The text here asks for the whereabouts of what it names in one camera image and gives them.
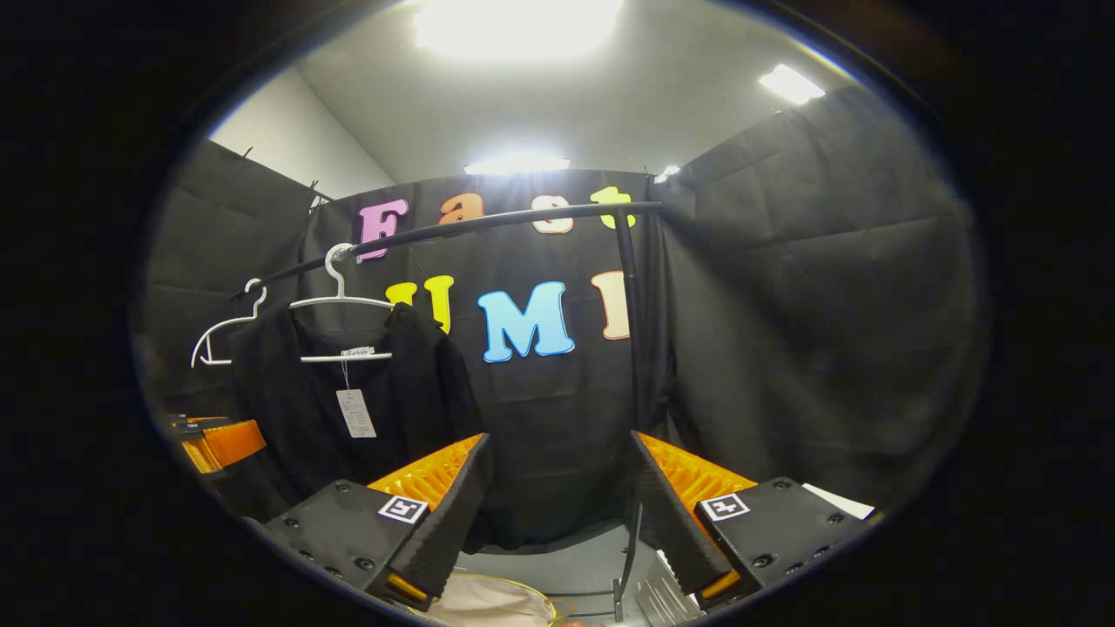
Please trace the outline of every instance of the orange object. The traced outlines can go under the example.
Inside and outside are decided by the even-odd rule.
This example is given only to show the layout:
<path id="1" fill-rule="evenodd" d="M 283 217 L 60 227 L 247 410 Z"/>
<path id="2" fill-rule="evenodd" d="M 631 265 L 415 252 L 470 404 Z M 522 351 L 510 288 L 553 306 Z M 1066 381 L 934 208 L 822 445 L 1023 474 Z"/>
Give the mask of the orange object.
<path id="1" fill-rule="evenodd" d="M 394 572 L 387 576 L 387 585 L 390 586 L 396 592 L 409 597 L 418 602 L 426 601 L 426 592 L 423 592 L 406 579 L 395 575 Z"/>
<path id="2" fill-rule="evenodd" d="M 747 490 L 758 485 L 754 481 L 739 476 L 738 474 L 721 469 L 720 466 L 702 460 L 692 453 L 686 452 L 672 444 L 667 444 L 661 440 L 656 440 L 642 433 L 639 434 L 642 443 L 650 451 L 652 457 L 661 469 L 666 480 L 670 482 L 670 488 L 685 503 L 689 515 L 697 521 L 697 527 L 705 532 L 709 540 L 712 536 L 701 524 L 697 518 L 697 503 L 706 499 L 715 499 Z M 728 571 L 723 577 L 709 583 L 700 591 L 700 596 L 711 599 L 720 596 L 739 581 L 739 573 L 735 570 Z"/>
<path id="3" fill-rule="evenodd" d="M 209 418 L 193 418 L 204 421 Z M 266 446 L 255 421 L 206 428 L 205 437 L 182 442 L 186 455 L 202 473 L 216 472 Z"/>
<path id="4" fill-rule="evenodd" d="M 468 452 L 479 438 L 481 434 L 477 434 L 450 444 L 369 483 L 368 488 L 386 494 L 426 501 L 430 511 L 434 511 L 457 479 L 460 466 L 468 459 Z"/>

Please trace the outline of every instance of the price tag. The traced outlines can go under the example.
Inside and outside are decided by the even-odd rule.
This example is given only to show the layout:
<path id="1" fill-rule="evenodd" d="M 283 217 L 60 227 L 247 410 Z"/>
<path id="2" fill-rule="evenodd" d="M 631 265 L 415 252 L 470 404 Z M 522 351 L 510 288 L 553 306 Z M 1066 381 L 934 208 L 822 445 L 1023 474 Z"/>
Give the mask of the price tag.
<path id="1" fill-rule="evenodd" d="M 338 389 L 337 401 L 341 404 L 345 424 L 352 437 L 376 437 L 376 427 L 371 426 L 368 406 L 363 404 L 363 393 L 359 389 Z"/>

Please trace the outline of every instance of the orange soft gripper pad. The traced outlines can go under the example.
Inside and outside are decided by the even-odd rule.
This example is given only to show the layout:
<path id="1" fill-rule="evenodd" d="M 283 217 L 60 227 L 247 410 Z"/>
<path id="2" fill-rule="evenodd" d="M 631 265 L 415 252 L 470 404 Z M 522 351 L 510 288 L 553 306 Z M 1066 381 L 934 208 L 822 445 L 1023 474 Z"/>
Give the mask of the orange soft gripper pad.
<path id="1" fill-rule="evenodd" d="M 188 422 L 211 418 L 188 418 Z M 266 446 L 255 421 L 206 428 L 205 437 L 182 442 L 201 473 L 216 472 Z"/>
<path id="2" fill-rule="evenodd" d="M 266 446 L 260 425 L 244 421 L 205 430 L 205 443 L 221 467 L 239 462 Z"/>
<path id="3" fill-rule="evenodd" d="M 460 466 L 468 459 L 468 452 L 479 438 L 481 435 L 477 434 L 450 444 L 369 483 L 368 488 L 387 494 L 426 501 L 430 511 L 436 510 L 453 485 L 453 481 L 457 479 Z"/>
<path id="4" fill-rule="evenodd" d="M 686 505 L 689 515 L 697 521 L 697 527 L 709 536 L 705 525 L 701 524 L 695 512 L 698 501 L 715 499 L 748 488 L 758 485 L 749 479 L 721 469 L 712 462 L 705 461 L 692 453 L 688 453 L 672 444 L 667 444 L 661 440 L 656 440 L 649 435 L 639 434 L 643 445 L 650 451 L 651 456 L 658 462 L 666 480 L 670 482 L 678 499 Z"/>

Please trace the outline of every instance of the hanger hook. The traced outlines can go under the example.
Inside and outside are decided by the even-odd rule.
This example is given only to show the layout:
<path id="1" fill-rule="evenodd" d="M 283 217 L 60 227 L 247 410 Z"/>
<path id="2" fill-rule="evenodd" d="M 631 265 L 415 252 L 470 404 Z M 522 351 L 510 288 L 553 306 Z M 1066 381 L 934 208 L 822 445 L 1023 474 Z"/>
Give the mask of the hanger hook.
<path id="1" fill-rule="evenodd" d="M 326 253 L 326 272 L 329 272 L 329 276 L 337 280 L 337 298 L 345 298 L 345 277 L 333 268 L 333 258 L 350 248 L 352 248 L 352 244 L 342 242 L 329 249 L 329 252 Z"/>
<path id="2" fill-rule="evenodd" d="M 248 292 L 252 291 L 252 286 L 254 286 L 255 283 L 262 283 L 262 282 L 263 281 L 261 281 L 259 279 L 252 279 L 252 280 L 248 281 L 248 283 L 244 284 L 244 293 L 248 293 Z M 259 315 L 259 312 L 260 312 L 260 305 L 263 303 L 263 301 L 266 300 L 266 299 L 268 299 L 268 288 L 264 286 L 263 287 L 263 295 L 260 297 L 259 300 L 256 300 L 255 302 L 252 303 L 252 318 L 254 318 L 256 315 Z"/>

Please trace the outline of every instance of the foam letter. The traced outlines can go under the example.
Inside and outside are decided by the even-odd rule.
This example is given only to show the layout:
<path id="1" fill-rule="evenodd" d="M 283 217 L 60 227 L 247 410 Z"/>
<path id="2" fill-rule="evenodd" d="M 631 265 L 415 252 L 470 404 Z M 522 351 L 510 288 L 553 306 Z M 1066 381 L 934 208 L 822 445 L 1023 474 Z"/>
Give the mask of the foam letter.
<path id="1" fill-rule="evenodd" d="M 531 201 L 531 209 L 550 209 L 553 206 L 569 206 L 569 201 L 562 196 L 539 196 Z M 539 220 L 533 224 L 540 233 L 568 233 L 573 229 L 573 219 Z"/>
<path id="2" fill-rule="evenodd" d="M 621 194 L 619 187 L 612 185 L 592 194 L 589 200 L 599 203 L 631 202 L 631 194 Z M 614 215 L 601 215 L 600 221 L 609 229 L 615 228 Z M 634 215 L 628 215 L 628 226 L 634 226 Z"/>
<path id="3" fill-rule="evenodd" d="M 453 286 L 453 277 L 442 274 L 426 279 L 424 287 L 429 291 L 434 319 L 442 322 L 442 330 L 449 332 L 449 287 Z"/>
<path id="4" fill-rule="evenodd" d="M 447 224 L 459 220 L 472 220 L 484 215 L 484 200 L 479 194 L 459 194 L 445 201 L 442 205 L 442 213 L 445 215 L 437 221 L 438 224 Z"/>
<path id="5" fill-rule="evenodd" d="M 406 212 L 407 201 L 403 199 L 361 209 L 360 216 L 363 218 L 363 228 L 360 232 L 360 243 L 394 235 L 395 230 L 399 226 L 398 216 L 406 214 Z M 384 250 L 374 250 L 361 254 L 358 262 L 384 257 L 385 254 L 387 254 L 386 248 Z"/>
<path id="6" fill-rule="evenodd" d="M 418 286 L 414 283 L 395 283 L 394 286 L 387 288 L 387 301 L 391 305 L 396 302 L 406 302 L 407 305 L 414 307 L 414 295 L 418 291 Z"/>
<path id="7" fill-rule="evenodd" d="M 476 305 L 487 317 L 488 349 L 484 360 L 488 364 L 511 359 L 511 349 L 504 339 L 510 339 L 521 357 L 526 357 L 534 341 L 534 330 L 539 331 L 539 343 L 534 353 L 541 356 L 560 355 L 573 350 L 573 339 L 565 332 L 565 319 L 561 314 L 561 295 L 565 284 L 546 281 L 534 286 L 526 311 L 521 312 L 505 291 L 488 292 L 476 300 Z"/>
<path id="8" fill-rule="evenodd" d="M 604 327 L 604 337 L 608 339 L 630 337 L 627 293 L 623 291 L 623 271 L 601 272 L 589 282 L 597 286 L 597 289 L 600 290 L 600 298 L 604 301 L 604 318 L 608 320 L 608 326 Z"/>

